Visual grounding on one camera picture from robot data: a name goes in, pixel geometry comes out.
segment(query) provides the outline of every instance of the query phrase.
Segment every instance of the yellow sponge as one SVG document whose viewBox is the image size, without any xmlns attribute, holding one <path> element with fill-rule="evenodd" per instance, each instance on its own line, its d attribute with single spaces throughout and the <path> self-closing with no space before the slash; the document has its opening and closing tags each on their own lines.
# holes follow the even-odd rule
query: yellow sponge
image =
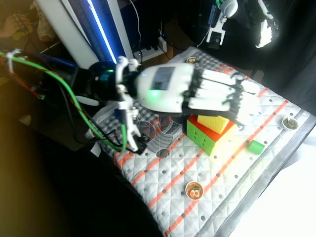
<svg viewBox="0 0 316 237">
<path fill-rule="evenodd" d="M 197 117 L 197 122 L 204 125 L 205 127 L 213 130 L 218 134 L 222 134 L 225 127 L 227 126 L 229 119 L 222 116 L 203 116 Z"/>
</svg>

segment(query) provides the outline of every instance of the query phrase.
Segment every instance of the rubik's cube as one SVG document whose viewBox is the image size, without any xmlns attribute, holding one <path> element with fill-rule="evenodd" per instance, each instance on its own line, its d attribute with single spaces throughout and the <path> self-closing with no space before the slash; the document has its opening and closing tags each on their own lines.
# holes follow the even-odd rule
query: rubik's cube
<svg viewBox="0 0 316 237">
<path fill-rule="evenodd" d="M 231 121 L 225 124 L 225 128 L 217 129 L 221 134 L 209 129 L 198 122 L 198 116 L 192 115 L 187 120 L 187 136 L 201 147 L 208 155 L 221 148 L 228 142 L 229 138 L 235 132 L 237 125 Z"/>
</svg>

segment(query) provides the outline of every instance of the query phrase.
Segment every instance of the white quilted mat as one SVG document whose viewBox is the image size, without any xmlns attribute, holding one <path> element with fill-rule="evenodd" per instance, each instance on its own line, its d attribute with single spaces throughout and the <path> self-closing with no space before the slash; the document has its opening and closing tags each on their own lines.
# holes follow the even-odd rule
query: white quilted mat
<svg viewBox="0 0 316 237">
<path fill-rule="evenodd" d="M 192 54 L 200 59 L 198 67 L 217 68 L 228 74 L 236 72 L 199 50 Z M 145 152 L 140 156 L 113 153 L 123 176 L 142 196 L 165 236 L 212 237 L 217 232 L 218 236 L 225 236 L 221 234 L 221 226 L 231 214 L 239 211 L 238 205 L 249 190 L 256 187 L 254 184 L 259 177 L 300 131 L 283 131 L 281 120 L 292 115 L 302 126 L 310 117 L 308 112 L 269 89 L 262 85 L 260 88 L 258 114 L 252 117 L 252 123 L 237 131 L 230 142 L 211 157 L 182 133 L 179 120 L 165 118 L 168 123 L 162 125 L 162 118 L 142 119 L 146 113 L 138 122 L 140 127 L 147 127 L 146 133 L 151 138 Z M 104 121 L 102 126 L 106 128 L 108 124 L 109 121 Z M 265 144 L 261 155 L 254 155 L 245 148 L 252 140 Z M 192 201 L 185 195 L 184 188 L 190 181 L 198 181 L 204 187 L 201 200 Z"/>
</svg>

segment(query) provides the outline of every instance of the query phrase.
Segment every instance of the led light strip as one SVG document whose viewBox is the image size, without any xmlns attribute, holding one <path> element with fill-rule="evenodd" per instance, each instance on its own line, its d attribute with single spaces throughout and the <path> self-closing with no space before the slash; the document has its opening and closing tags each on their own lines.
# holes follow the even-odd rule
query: led light strip
<svg viewBox="0 0 316 237">
<path fill-rule="evenodd" d="M 114 54 L 113 54 L 113 52 L 112 52 L 112 49 L 111 49 L 111 46 L 110 46 L 110 44 L 109 44 L 108 38 L 107 38 L 107 36 L 105 35 L 105 32 L 104 32 L 103 27 L 102 27 L 102 25 L 101 25 L 101 22 L 100 22 L 100 20 L 99 20 L 98 14 L 97 14 L 97 12 L 95 11 L 95 8 L 94 8 L 94 5 L 93 5 L 93 3 L 92 3 L 92 0 L 87 0 L 87 1 L 88 1 L 88 3 L 90 4 L 90 9 L 91 9 L 92 14 L 93 14 L 93 16 L 94 16 L 95 22 L 97 23 L 97 25 L 98 25 L 98 27 L 99 27 L 99 30 L 100 30 L 101 35 L 102 35 L 102 37 L 103 37 L 103 40 L 104 40 L 104 42 L 105 42 L 105 44 L 106 44 L 106 46 L 107 46 L 107 48 L 108 48 L 108 50 L 109 50 L 109 53 L 110 53 L 110 55 L 111 55 L 111 57 L 112 57 L 112 60 L 113 60 L 113 62 L 116 64 L 116 63 L 117 63 L 117 60 L 116 60 L 116 58 L 115 58 L 115 56 L 114 56 Z"/>
</svg>

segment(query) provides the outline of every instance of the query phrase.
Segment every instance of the person's hand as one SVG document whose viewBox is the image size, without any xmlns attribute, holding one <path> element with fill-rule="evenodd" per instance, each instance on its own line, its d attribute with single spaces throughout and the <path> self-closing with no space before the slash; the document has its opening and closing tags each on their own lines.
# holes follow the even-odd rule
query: person's hand
<svg viewBox="0 0 316 237">
<path fill-rule="evenodd" d="M 31 25 L 30 20 L 22 14 L 13 14 L 6 18 L 2 30 L 0 30 L 0 38 L 8 38 L 15 32 Z"/>
</svg>

